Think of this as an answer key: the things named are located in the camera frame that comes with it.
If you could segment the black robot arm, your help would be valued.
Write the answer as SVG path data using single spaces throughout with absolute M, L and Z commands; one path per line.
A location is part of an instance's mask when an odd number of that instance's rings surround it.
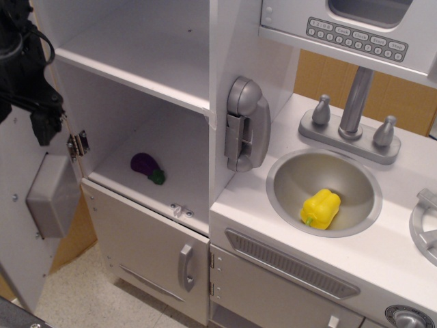
M 32 12 L 29 1 L 1 2 L 1 121 L 13 106 L 28 111 L 39 145 L 49 146 L 62 129 L 64 100 L 44 76 L 55 49 L 30 21 Z

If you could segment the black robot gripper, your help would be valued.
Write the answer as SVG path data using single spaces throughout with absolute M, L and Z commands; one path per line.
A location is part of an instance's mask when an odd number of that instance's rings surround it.
M 40 146 L 49 146 L 62 130 L 62 96 L 47 82 L 44 71 L 55 59 L 49 39 L 31 22 L 1 29 L 0 123 L 19 107 L 30 113 Z

